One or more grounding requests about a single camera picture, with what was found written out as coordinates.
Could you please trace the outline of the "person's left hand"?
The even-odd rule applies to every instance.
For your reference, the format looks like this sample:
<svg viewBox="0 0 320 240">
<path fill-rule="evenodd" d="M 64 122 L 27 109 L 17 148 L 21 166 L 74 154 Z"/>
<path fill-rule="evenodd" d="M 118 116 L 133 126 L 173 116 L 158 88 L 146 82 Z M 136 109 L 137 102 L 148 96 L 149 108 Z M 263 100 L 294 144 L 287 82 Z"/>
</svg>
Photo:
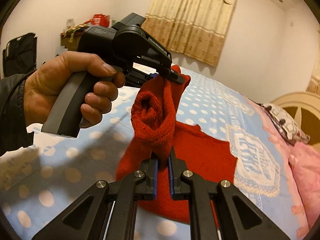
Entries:
<svg viewBox="0 0 320 240">
<path fill-rule="evenodd" d="M 85 119 L 80 127 L 89 128 L 100 123 L 103 114 L 111 111 L 118 89 L 125 84 L 125 76 L 98 55 L 67 51 L 46 62 L 25 81 L 25 125 L 43 124 L 70 76 L 84 71 L 98 77 L 98 82 L 93 91 L 86 94 L 85 102 L 80 107 Z"/>
</svg>

